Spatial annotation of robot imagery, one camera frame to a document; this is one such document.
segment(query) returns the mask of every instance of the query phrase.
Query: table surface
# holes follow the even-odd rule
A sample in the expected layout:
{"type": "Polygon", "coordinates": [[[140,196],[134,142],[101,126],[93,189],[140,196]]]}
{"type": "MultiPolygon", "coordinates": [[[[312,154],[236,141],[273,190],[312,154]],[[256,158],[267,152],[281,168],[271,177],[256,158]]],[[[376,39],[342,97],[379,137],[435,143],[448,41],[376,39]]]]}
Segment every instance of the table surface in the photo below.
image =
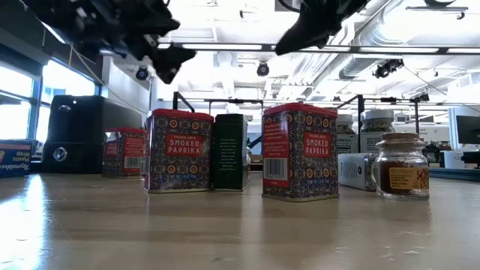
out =
{"type": "Polygon", "coordinates": [[[97,175],[0,178],[0,269],[478,269],[480,184],[430,200],[340,188],[339,199],[144,193],[97,175]]]}

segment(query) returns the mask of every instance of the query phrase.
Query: blue box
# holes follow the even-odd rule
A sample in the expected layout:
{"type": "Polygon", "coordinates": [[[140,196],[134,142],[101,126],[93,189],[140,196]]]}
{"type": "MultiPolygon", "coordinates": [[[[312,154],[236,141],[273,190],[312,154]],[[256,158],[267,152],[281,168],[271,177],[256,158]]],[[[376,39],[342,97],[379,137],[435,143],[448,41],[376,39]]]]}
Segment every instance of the blue box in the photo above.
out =
{"type": "Polygon", "coordinates": [[[0,178],[30,174],[32,141],[0,139],[0,178]]]}

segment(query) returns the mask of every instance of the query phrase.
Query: ceiling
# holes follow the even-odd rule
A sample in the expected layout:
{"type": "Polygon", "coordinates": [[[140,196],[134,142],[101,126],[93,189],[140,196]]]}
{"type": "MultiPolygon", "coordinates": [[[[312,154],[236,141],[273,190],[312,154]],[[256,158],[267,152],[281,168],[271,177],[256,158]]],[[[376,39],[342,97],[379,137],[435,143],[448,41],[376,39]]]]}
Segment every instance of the ceiling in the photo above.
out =
{"type": "MultiPolygon", "coordinates": [[[[294,0],[293,5],[298,6],[298,1],[294,0]]],[[[457,0],[450,5],[458,7],[468,7],[463,19],[458,19],[458,10],[419,10],[426,8],[422,0],[371,0],[364,10],[343,22],[343,29],[331,37],[329,44],[476,47],[480,43],[480,1],[457,0]]],[[[285,11],[276,0],[172,0],[169,9],[181,27],[163,37],[164,43],[275,44],[298,18],[297,13],[285,11]]],[[[130,65],[131,69],[138,63],[118,65],[130,65]]],[[[358,94],[410,98],[429,92],[432,101],[443,102],[449,100],[447,94],[452,95],[461,77],[479,68],[480,56],[476,55],[302,52],[278,57],[273,52],[222,52],[221,56],[218,52],[198,52],[183,64],[173,88],[190,99],[286,102],[331,101],[338,96],[346,101],[358,94]],[[385,79],[372,76],[377,64],[398,58],[403,59],[404,68],[385,79]],[[268,76],[257,76],[260,62],[268,63],[268,76]]],[[[476,101],[465,96],[457,102],[476,101]]]]}

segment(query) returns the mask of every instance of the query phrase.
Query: black speaker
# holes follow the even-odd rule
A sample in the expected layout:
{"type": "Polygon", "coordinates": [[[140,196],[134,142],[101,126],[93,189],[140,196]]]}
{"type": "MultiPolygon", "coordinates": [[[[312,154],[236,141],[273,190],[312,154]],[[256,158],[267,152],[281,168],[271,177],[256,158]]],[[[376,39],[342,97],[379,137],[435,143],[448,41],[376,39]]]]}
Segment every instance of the black speaker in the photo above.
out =
{"type": "Polygon", "coordinates": [[[138,112],[107,98],[56,95],[50,107],[42,172],[101,173],[105,130],[141,126],[138,112]]]}

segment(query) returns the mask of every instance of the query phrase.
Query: red tin lid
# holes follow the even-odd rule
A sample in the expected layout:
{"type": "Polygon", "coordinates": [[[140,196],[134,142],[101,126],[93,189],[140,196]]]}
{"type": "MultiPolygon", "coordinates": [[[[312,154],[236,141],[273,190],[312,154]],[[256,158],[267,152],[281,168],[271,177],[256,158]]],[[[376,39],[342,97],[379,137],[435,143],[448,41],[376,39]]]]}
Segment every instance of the red tin lid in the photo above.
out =
{"type": "Polygon", "coordinates": [[[141,130],[139,128],[133,128],[133,127],[113,127],[113,128],[107,128],[105,132],[130,132],[130,133],[135,133],[135,134],[144,134],[145,131],[141,130]]]}
{"type": "Polygon", "coordinates": [[[177,109],[156,109],[151,112],[153,116],[179,117],[213,122],[213,116],[201,112],[185,112],[177,109]]]}
{"type": "Polygon", "coordinates": [[[338,112],[334,111],[333,109],[319,108],[317,106],[312,106],[312,105],[303,104],[303,103],[287,103],[284,105],[275,106],[275,107],[266,109],[263,114],[269,115],[272,113],[281,113],[285,111],[296,111],[296,110],[301,110],[309,113],[318,113],[318,114],[334,116],[334,117],[337,117],[338,115],[338,112]]]}

